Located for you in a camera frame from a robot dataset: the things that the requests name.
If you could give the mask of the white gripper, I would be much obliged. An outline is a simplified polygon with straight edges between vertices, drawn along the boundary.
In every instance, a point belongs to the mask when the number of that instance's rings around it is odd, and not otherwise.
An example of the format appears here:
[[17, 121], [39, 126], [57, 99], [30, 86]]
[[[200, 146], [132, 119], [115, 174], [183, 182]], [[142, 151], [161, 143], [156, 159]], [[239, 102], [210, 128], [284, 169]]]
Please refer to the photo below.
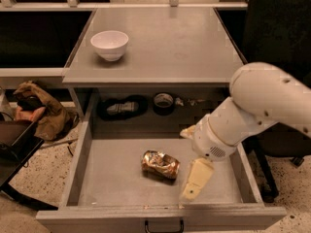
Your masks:
[[180, 193], [182, 202], [193, 201], [209, 182], [214, 174], [212, 161], [222, 161], [237, 150], [237, 146], [226, 145], [217, 137], [212, 130], [209, 117], [210, 115], [204, 116], [195, 126], [192, 125], [180, 132], [181, 137], [191, 139], [193, 151], [202, 156], [190, 163], [189, 172]]

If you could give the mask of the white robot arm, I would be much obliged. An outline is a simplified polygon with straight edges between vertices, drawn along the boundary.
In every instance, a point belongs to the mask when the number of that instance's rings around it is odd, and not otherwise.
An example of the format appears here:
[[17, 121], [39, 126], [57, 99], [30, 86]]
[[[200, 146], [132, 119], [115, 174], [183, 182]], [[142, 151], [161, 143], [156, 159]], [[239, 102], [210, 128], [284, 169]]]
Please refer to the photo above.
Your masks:
[[194, 200], [214, 173], [214, 163], [236, 152], [247, 138], [277, 123], [311, 137], [311, 91], [282, 69], [248, 63], [233, 74], [229, 96], [212, 113], [180, 132], [198, 158], [191, 165], [180, 200]]

